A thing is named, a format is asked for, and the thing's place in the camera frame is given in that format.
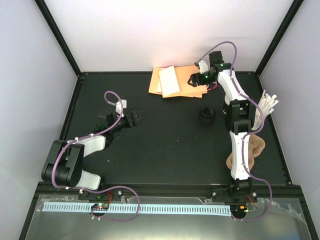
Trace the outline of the orange paper bag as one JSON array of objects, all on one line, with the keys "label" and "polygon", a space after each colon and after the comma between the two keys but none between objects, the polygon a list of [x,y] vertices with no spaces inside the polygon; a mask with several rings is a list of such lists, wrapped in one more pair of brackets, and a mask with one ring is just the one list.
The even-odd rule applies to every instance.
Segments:
[{"label": "orange paper bag", "polygon": [[205,85],[193,87],[192,85],[188,84],[188,80],[190,79],[191,75],[200,71],[195,65],[179,66],[175,67],[174,69],[180,92],[173,94],[173,97],[202,98],[202,95],[208,92]]}]

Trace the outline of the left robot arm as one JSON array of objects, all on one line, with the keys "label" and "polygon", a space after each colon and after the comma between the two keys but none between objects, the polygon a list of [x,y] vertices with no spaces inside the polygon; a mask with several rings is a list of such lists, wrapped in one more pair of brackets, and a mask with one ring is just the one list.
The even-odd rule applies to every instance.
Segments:
[{"label": "left robot arm", "polygon": [[111,127],[119,116],[116,113],[101,113],[98,116],[99,121],[93,129],[93,133],[81,140],[73,140],[72,144],[62,154],[56,168],[54,168],[56,160],[63,147],[69,142],[60,139],[55,140],[41,171],[42,180],[51,183],[52,177],[54,177],[57,186],[88,189],[95,199],[103,199],[107,195],[108,188],[102,184],[100,175],[84,170],[84,158],[107,149],[114,141],[116,133],[125,128],[136,127],[142,115],[142,111],[127,112],[121,117],[117,125]]}]

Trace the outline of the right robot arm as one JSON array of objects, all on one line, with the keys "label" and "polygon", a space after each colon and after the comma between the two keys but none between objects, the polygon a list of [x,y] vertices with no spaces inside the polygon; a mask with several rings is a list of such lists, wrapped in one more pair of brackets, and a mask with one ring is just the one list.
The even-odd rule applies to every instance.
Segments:
[{"label": "right robot arm", "polygon": [[225,92],[225,126],[232,146],[230,182],[225,189],[232,202],[243,201],[252,190],[249,168],[249,139],[255,121],[255,107],[239,84],[231,63],[225,63],[221,51],[209,54],[209,63],[196,63],[199,73],[190,75],[187,83],[192,87],[217,82]]}]

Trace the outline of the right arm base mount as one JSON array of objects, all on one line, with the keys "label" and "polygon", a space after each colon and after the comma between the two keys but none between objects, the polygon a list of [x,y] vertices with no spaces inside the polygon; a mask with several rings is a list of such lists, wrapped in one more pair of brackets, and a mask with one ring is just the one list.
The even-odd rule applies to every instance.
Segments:
[{"label": "right arm base mount", "polygon": [[217,203],[246,204],[257,203],[257,197],[253,196],[251,188],[235,187],[231,185],[212,185],[206,194],[207,199]]}]

